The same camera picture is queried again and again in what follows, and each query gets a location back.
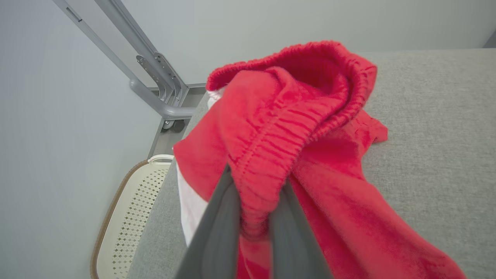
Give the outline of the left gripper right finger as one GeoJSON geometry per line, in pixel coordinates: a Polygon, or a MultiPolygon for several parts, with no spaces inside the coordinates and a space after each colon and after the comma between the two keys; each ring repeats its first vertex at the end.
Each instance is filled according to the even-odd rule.
{"type": "Polygon", "coordinates": [[[289,180],[269,220],[273,279],[333,279],[289,180]]]}

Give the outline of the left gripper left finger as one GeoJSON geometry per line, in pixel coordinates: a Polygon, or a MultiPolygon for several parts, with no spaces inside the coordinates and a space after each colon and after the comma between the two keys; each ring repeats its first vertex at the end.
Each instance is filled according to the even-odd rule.
{"type": "Polygon", "coordinates": [[[240,198],[227,165],[175,275],[176,279],[237,277],[240,198]]]}

